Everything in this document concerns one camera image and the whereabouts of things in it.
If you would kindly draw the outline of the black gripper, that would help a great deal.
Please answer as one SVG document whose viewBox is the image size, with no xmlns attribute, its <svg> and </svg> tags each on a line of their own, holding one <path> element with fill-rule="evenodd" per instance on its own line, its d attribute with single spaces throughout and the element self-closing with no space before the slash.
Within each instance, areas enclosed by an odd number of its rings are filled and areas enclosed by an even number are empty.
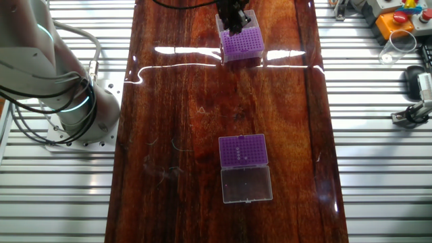
<svg viewBox="0 0 432 243">
<path fill-rule="evenodd" d="M 218 0 L 216 3 L 219 17 L 230 36 L 241 33 L 242 28 L 251 21 L 244 12 L 248 3 L 249 0 Z"/>
</svg>

